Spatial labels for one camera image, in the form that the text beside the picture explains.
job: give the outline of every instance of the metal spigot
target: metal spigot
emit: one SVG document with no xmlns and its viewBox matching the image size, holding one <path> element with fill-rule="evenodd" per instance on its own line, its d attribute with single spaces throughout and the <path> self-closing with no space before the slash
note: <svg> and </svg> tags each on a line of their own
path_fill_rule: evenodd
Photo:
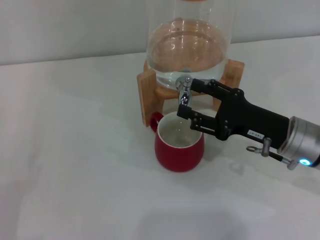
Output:
<svg viewBox="0 0 320 240">
<path fill-rule="evenodd" d="M 191 102 L 191 83 L 193 78 L 190 75 L 178 77 L 175 81 L 175 87 L 179 92 L 179 105 L 188 106 Z"/>
</svg>

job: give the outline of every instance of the clear water in jar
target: clear water in jar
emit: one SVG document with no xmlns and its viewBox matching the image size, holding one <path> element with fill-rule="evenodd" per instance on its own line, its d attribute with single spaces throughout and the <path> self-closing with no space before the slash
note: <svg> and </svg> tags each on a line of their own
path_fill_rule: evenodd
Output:
<svg viewBox="0 0 320 240">
<path fill-rule="evenodd" d="M 160 84 L 176 89 L 176 79 L 186 72 L 197 79 L 220 80 L 226 49 L 227 43 L 216 27 L 201 20 L 179 18 L 152 33 L 147 62 Z"/>
</svg>

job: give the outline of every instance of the wooden stand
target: wooden stand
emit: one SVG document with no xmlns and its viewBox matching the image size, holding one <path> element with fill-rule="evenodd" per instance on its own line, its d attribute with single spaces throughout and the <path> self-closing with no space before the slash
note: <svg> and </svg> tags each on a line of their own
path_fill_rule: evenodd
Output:
<svg viewBox="0 0 320 240">
<path fill-rule="evenodd" d="M 231 88 L 238 88 L 244 72 L 245 64 L 240 61 L 228 60 L 220 82 Z M 144 63 L 143 72 L 136 76 L 140 97 L 142 122 L 148 127 L 151 115 L 155 112 L 162 113 L 164 102 L 168 99 L 177 99 L 178 92 L 162 87 L 157 84 L 156 72 L 148 69 L 147 62 Z M 193 92 L 192 96 L 204 95 L 204 93 Z M 217 111 L 221 101 L 213 98 L 212 109 Z"/>
</svg>

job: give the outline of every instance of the white tabletop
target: white tabletop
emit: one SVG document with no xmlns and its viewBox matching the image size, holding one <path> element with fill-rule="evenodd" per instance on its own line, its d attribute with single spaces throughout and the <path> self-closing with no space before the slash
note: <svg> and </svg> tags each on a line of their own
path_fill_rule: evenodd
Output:
<svg viewBox="0 0 320 240">
<path fill-rule="evenodd" d="M 233 44 L 229 57 L 246 64 L 249 102 L 320 124 L 320 36 Z M 206 136 L 190 172 L 158 164 L 141 119 L 144 60 L 0 67 L 0 240 L 320 239 L 318 170 L 289 171 L 241 136 Z"/>
</svg>

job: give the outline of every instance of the mug handle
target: mug handle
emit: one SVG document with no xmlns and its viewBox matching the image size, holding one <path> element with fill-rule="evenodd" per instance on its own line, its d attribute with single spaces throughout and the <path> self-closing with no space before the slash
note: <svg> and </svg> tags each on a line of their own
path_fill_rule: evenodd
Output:
<svg viewBox="0 0 320 240">
<path fill-rule="evenodd" d="M 155 112 L 152 114 L 150 119 L 150 127 L 155 133 L 157 132 L 158 124 L 163 117 L 164 116 L 160 112 Z"/>
</svg>

